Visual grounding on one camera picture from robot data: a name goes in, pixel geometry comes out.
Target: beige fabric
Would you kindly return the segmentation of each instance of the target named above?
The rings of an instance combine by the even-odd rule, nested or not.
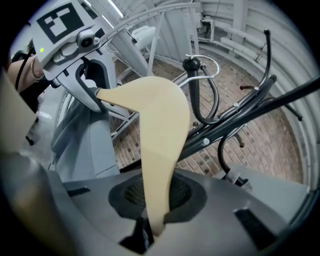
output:
[[[170,80],[147,76],[114,89],[100,89],[97,97],[140,114],[144,196],[150,226],[157,236],[164,229],[172,173],[189,130],[186,96]]]
[[[10,83],[4,69],[0,78],[0,152],[17,152],[36,115]]]

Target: brick floor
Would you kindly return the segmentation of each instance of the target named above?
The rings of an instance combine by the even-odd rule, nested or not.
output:
[[[220,65],[220,74],[214,79],[219,92],[218,113],[228,109],[233,103],[248,93],[240,90],[241,85],[257,85],[254,79],[241,67],[229,60],[213,55]],[[209,73],[215,72],[215,67],[206,62]],[[118,75],[125,70],[123,63],[116,63]],[[154,60],[153,72],[155,75],[173,80],[181,71],[169,64]],[[128,75],[123,83],[138,78],[135,73]],[[183,88],[189,100],[188,86]],[[213,105],[213,94],[207,81],[200,82],[200,110],[203,116],[208,115]],[[191,112],[190,129],[196,121]],[[115,128],[119,121],[113,119]],[[237,163],[265,174],[302,182],[302,166],[300,155],[292,129],[281,109],[276,109],[249,122],[240,132],[245,147],[240,148],[234,138],[230,138],[224,147],[224,158],[227,163]],[[219,142],[209,145],[205,149],[189,156],[177,163],[177,167],[195,173],[214,176],[221,168],[218,161],[217,149]],[[117,163],[120,168],[140,159],[140,132],[139,120],[128,127],[114,142]]]

